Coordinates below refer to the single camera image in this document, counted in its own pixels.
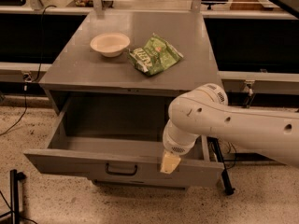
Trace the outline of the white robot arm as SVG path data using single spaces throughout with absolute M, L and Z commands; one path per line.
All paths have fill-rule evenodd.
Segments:
M 231 142 L 299 167 L 298 113 L 229 106 L 224 89 L 208 83 L 175 98 L 168 116 L 162 173 L 173 173 L 200 136 Z

